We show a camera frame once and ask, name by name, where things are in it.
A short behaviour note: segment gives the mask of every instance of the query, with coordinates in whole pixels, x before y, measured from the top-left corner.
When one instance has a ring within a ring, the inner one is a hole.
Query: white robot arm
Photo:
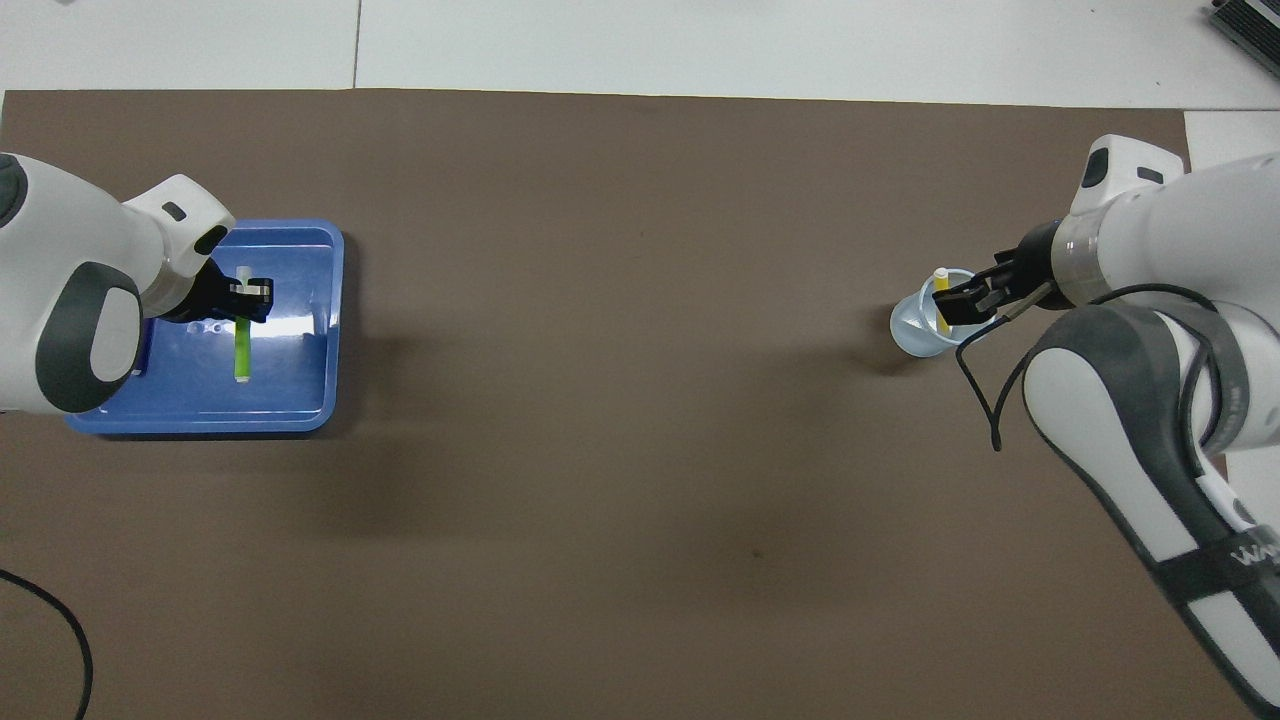
[[[129,377],[145,316],[262,322],[270,281],[247,290],[209,259],[234,223],[184,176],[120,204],[0,154],[0,411],[97,407]]]
[[[1023,361],[1028,413],[1261,717],[1280,717],[1280,539],[1208,457],[1280,441],[1277,158],[1183,176],[1106,136],[1069,217],[936,295],[952,324],[1042,287],[1075,307]]]

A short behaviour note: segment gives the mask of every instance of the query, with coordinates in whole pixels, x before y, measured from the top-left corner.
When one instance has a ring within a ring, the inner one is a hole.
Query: black cable
[[[1192,302],[1199,305],[1206,310],[1210,310],[1211,313],[1217,313],[1217,307],[1213,305],[1213,302],[1211,302],[1203,295],[1196,292],[1194,290],[1188,290],[1185,287],[1169,283],[1132,284],[1128,287],[1123,287],[1120,290],[1107,292],[1105,295],[1100,295],[1098,297],[1091,300],[1089,305],[1102,305],[1103,302],[1110,302],[1119,297],[1124,297],[1126,295],[1134,295],[1138,292],[1165,292],[1170,295],[1178,295],[1180,297],[1190,300]],[[1009,396],[1012,392],[1014,386],[1018,383],[1018,377],[1021,375],[1023,370],[1027,369],[1027,364],[1030,360],[1030,351],[1023,355],[1023,357],[1018,361],[1018,364],[1014,365],[1014,369],[1009,373],[1009,377],[1005,378],[1005,383],[1000,388],[1000,395],[996,396],[995,407],[991,406],[991,404],[987,401],[987,396],[982,392],[982,388],[978,387],[977,378],[974,378],[973,372],[969,369],[969,364],[965,363],[964,360],[964,351],[968,350],[970,345],[973,345],[978,340],[982,340],[996,328],[1007,324],[1011,319],[1012,318],[1010,318],[1009,315],[1000,315],[995,320],[992,320],[991,324],[983,327],[978,332],[966,337],[963,342],[960,342],[959,346],[956,346],[956,364],[960,365],[960,372],[964,374],[965,380],[969,382],[969,387],[973,389],[974,396],[978,397],[978,404],[982,406],[982,413],[983,415],[986,415],[987,424],[991,427],[991,448],[995,450],[996,452],[1000,452],[1000,450],[1004,446],[1004,442],[1001,441],[1000,437],[1000,418],[1005,411],[1005,404],[1009,401]],[[1181,325],[1183,329],[1185,329],[1199,343],[1196,350],[1196,355],[1192,357],[1192,364],[1188,370],[1188,375],[1183,382],[1183,392],[1178,398],[1179,423],[1180,427],[1187,429],[1183,442],[1179,443],[1183,451],[1183,461],[1185,462],[1188,470],[1193,470],[1194,475],[1199,477],[1203,474],[1203,468],[1199,464],[1199,460],[1196,457],[1196,446],[1193,445],[1197,441],[1194,438],[1193,430],[1190,429],[1190,416],[1192,416],[1190,398],[1192,393],[1194,393],[1196,391],[1197,383],[1199,382],[1199,374],[1201,372],[1204,370],[1207,365],[1210,369],[1210,374],[1213,378],[1213,387],[1211,388],[1211,392],[1212,392],[1212,402],[1215,411],[1211,413],[1211,418],[1216,418],[1217,416],[1216,409],[1221,406],[1221,397],[1217,387],[1221,383],[1221,377],[1219,374],[1217,360],[1213,356],[1212,346],[1210,345],[1208,338],[1204,337],[1202,333],[1197,332],[1196,329],[1187,327],[1183,323],[1178,324]],[[1212,430],[1213,430],[1213,423],[1211,421],[1210,425],[1206,428],[1204,434],[1199,439],[1201,446],[1203,446],[1206,439],[1213,434]]]
[[[93,691],[93,656],[88,651],[88,638],[84,635],[84,628],[81,626],[79,620],[76,619],[76,614],[72,612],[70,607],[67,607],[63,601],[54,597],[54,593],[37,585],[36,583],[3,569],[0,569],[0,580],[8,580],[47,602],[54,610],[58,611],[59,615],[63,616],[63,620],[67,620],[72,632],[76,633],[76,642],[79,643],[81,648],[81,659],[84,661],[83,689],[81,691],[79,708],[76,711],[76,720],[83,720],[84,712],[88,710],[88,696]]]
[[[1117,297],[1124,297],[1126,295],[1133,295],[1135,292],[1167,292],[1170,295],[1179,295],[1190,300],[1192,302],[1199,305],[1201,307],[1208,310],[1210,313],[1217,313],[1217,306],[1213,305],[1210,299],[1196,292],[1194,290],[1188,290],[1183,286],[1169,284],[1169,283],[1139,283],[1121,287],[1120,290],[1112,290],[1111,292],[1100,295],[1089,301],[1089,305],[1102,305],[1103,302],[1111,302]]]

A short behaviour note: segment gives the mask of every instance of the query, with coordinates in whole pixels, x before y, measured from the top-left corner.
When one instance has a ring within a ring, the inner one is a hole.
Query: blue tray
[[[101,407],[68,415],[92,434],[302,433],[333,414],[338,387],[342,232],[326,220],[241,220],[214,250],[228,275],[275,281],[253,323],[252,373],[234,378],[230,320],[147,320],[134,377]]]

